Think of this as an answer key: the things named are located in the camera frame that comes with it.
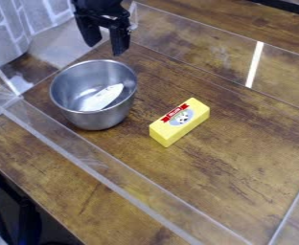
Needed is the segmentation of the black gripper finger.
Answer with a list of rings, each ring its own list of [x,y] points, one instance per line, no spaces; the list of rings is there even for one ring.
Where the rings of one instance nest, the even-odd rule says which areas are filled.
[[[131,45],[131,32],[129,23],[121,23],[109,27],[109,40],[112,46],[112,53],[115,56],[120,56]]]
[[[85,44],[89,47],[93,47],[103,40],[100,27],[95,24],[95,21],[89,17],[77,15],[75,17],[75,21]]]

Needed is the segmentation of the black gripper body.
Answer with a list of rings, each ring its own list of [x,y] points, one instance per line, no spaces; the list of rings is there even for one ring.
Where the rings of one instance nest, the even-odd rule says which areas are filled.
[[[123,0],[72,0],[75,20],[81,30],[100,27],[131,27],[129,12],[123,8]]]

